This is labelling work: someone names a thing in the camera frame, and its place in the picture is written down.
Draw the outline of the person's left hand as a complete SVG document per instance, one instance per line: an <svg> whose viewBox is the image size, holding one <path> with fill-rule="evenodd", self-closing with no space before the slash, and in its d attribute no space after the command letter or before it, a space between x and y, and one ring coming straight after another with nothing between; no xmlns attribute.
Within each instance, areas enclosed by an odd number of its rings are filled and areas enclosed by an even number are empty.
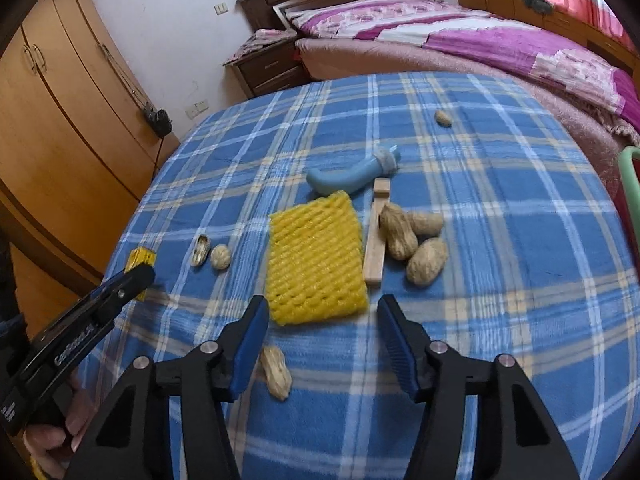
<svg viewBox="0 0 640 480"><path fill-rule="evenodd" d="M68 382L75 393L63 427L36 425L27 427L23 432L23 442L37 479L64 478L67 463L96 414L96 406L88 391L81 387L77 374L70 376Z"/></svg>

